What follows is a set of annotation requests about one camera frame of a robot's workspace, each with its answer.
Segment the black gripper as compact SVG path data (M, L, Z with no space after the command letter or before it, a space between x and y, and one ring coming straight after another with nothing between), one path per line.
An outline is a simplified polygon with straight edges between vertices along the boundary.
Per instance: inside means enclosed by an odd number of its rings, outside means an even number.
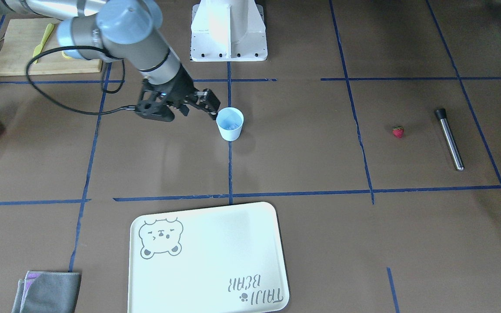
M164 84L152 84L148 78L144 79L145 90L155 90L167 94L167 102L185 117L189 107L200 109L212 120L216 120L220 101L211 89L198 91L189 74L177 74L172 80Z

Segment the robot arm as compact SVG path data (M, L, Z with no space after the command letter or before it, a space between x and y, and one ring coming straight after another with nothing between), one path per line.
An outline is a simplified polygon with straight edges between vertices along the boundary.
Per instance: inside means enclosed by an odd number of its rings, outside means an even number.
M136 105L99 112L131 110L139 117L171 122L174 111L190 108L217 118L220 101L210 89L198 90L179 57L159 32L161 9L153 0L0 0L0 15L36 14L58 19L58 48L36 52L25 67L42 57L64 52L79 60L130 62L143 75Z

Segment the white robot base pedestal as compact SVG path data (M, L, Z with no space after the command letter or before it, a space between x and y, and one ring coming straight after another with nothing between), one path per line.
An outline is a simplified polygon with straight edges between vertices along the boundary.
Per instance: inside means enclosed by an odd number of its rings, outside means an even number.
M268 57L263 6L254 0L201 0L192 7L193 62L261 62Z

